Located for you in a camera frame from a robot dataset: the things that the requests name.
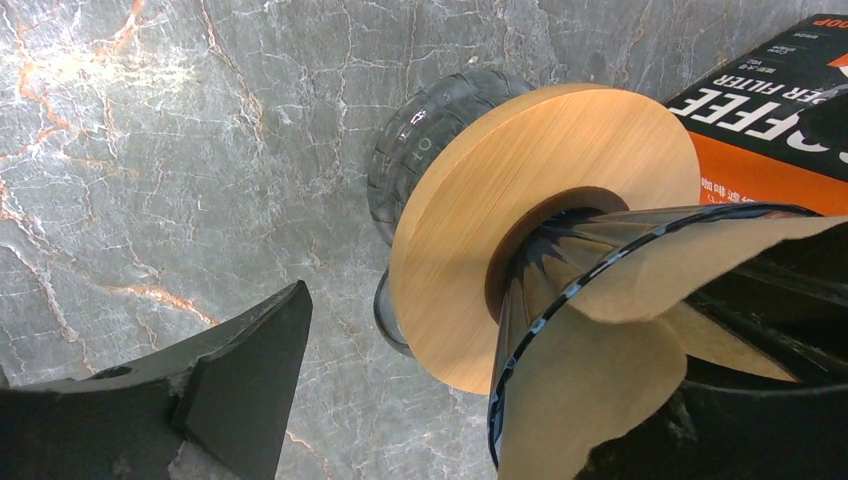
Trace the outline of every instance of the kraft paper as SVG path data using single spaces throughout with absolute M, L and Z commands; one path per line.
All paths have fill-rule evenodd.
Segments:
M 685 353 L 790 380 L 680 302 L 782 240 L 814 236 L 846 221 L 692 225 L 601 273 L 551 319 L 507 383 L 499 478 L 573 478 L 593 447 L 623 436 L 670 398 L 685 376 Z

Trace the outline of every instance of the stone countertop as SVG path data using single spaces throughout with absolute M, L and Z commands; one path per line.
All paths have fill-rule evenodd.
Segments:
M 494 478 L 486 398 L 373 325 L 377 129 L 477 67 L 665 100 L 844 5 L 0 1 L 0 363 L 12 385 L 82 378 L 303 279 L 315 310 L 278 478 Z

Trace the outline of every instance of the bamboo disc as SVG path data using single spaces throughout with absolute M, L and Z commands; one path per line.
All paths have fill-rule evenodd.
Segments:
M 498 326 L 487 273 L 522 219 L 579 187 L 643 210 L 697 204 L 699 184 L 683 125 L 638 94 L 558 85 L 487 113 L 428 168 L 395 234 L 392 303 L 416 359 L 452 387 L 489 393 Z

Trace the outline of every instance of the black plastic object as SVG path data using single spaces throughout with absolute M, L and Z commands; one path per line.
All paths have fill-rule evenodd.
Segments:
M 389 269 L 383 273 L 383 278 L 380 279 L 380 284 L 377 285 L 377 293 L 374 295 L 374 320 L 377 322 L 377 329 L 392 348 L 396 351 L 412 357 L 412 350 L 406 343 L 403 337 L 403 332 L 400 330 L 400 324 L 397 322 L 395 309 L 392 307 L 392 298 L 389 292 Z
M 386 243 L 392 244 L 412 190 L 439 153 L 485 113 L 530 90 L 514 75 L 475 70 L 439 80 L 395 112 L 368 167 L 368 206 Z
M 245 480 L 273 479 L 311 315 L 298 282 L 91 378 L 0 388 L 0 478 L 168 479 L 190 439 Z
M 581 211 L 537 228 L 511 261 L 504 295 L 489 410 L 495 464 L 506 382 L 548 319 L 570 308 L 568 300 L 595 276 L 648 242 L 695 223 L 813 215 L 800 207 L 755 203 L 608 215 Z M 798 383 L 690 358 L 673 398 L 624 437 L 594 449 L 578 478 L 848 478 L 846 241 L 848 227 L 839 226 L 783 242 L 687 299 Z M 561 263 L 556 278 L 543 260 Z M 564 441 L 567 435 L 563 431 Z
M 803 110 L 798 117 L 809 142 L 848 151 L 848 91 Z

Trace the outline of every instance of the orange box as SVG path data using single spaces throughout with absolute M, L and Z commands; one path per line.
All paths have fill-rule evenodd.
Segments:
M 848 152 L 810 142 L 798 116 L 843 93 L 848 16 L 823 14 L 669 101 L 698 151 L 701 203 L 784 202 L 848 214 Z

